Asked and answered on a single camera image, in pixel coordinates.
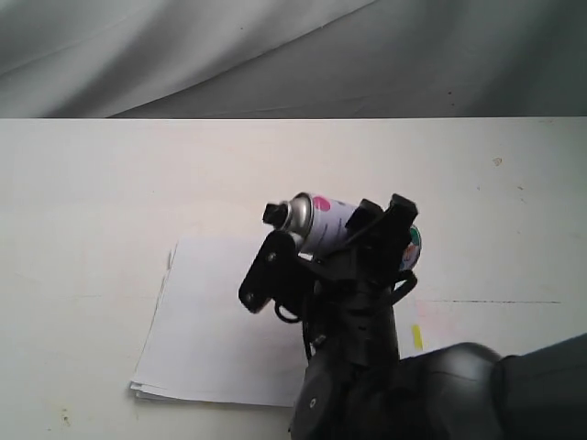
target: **paper sheet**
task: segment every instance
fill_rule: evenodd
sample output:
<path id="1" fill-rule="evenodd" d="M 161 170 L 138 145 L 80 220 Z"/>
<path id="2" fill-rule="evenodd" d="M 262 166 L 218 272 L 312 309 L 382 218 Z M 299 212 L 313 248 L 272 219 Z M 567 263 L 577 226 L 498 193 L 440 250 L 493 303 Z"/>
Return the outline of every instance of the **paper sheet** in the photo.
<path id="1" fill-rule="evenodd" d="M 251 314 L 238 287 L 263 237 L 185 237 L 170 257 L 131 389 L 141 398 L 292 406 L 307 365 L 299 324 Z M 409 296 L 396 309 L 403 357 L 417 354 Z"/>

